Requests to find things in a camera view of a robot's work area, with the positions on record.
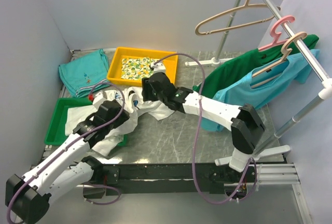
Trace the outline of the white daisy print t-shirt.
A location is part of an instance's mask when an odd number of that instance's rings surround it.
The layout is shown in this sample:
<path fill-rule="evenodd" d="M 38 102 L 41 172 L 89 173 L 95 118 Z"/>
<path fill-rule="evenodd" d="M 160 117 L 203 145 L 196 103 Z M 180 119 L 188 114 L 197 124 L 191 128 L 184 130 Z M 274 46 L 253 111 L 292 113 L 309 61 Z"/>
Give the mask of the white daisy print t-shirt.
<path fill-rule="evenodd" d="M 161 101 L 143 101 L 141 87 L 129 87 L 122 90 L 125 96 L 125 110 L 130 114 L 130 119 L 123 125 L 111 130 L 105 138 L 93 146 L 93 150 L 103 156 L 106 156 L 120 142 L 124 135 L 134 131 L 138 124 L 138 118 L 148 113 L 156 120 L 162 120 L 169 117 L 174 111 L 170 110 Z M 67 110 L 67 121 L 65 124 L 65 135 L 68 136 L 73 129 L 91 113 L 96 112 L 93 105 L 74 107 Z"/>

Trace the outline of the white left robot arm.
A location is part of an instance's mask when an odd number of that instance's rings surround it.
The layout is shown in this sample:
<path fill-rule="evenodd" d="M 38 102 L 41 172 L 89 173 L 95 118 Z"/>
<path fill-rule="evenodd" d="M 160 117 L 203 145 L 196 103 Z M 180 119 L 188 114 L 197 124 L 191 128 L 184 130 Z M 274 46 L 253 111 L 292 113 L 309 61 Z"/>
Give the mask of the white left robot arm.
<path fill-rule="evenodd" d="M 67 140 L 42 163 L 23 176 L 12 175 L 6 182 L 7 221 L 15 213 L 22 223 L 37 223 L 51 202 L 77 185 L 96 184 L 104 177 L 103 164 L 84 157 L 74 168 L 72 162 L 93 148 L 112 130 L 129 120 L 124 104 L 104 101 L 96 112 L 77 124 Z"/>

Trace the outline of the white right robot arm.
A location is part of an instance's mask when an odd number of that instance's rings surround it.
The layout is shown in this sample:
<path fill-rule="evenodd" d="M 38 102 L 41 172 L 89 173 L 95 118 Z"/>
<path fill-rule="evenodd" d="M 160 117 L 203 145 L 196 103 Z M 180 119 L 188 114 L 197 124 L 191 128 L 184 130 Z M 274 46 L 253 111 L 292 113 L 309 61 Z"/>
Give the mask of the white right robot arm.
<path fill-rule="evenodd" d="M 227 176 L 234 182 L 245 176 L 244 168 L 265 132 L 265 126 L 252 105 L 229 105 L 200 96 L 192 89 L 176 87 L 162 72 L 142 79 L 142 88 L 144 101 L 161 101 L 173 111 L 202 116 L 229 130 L 234 150 L 227 162 Z"/>

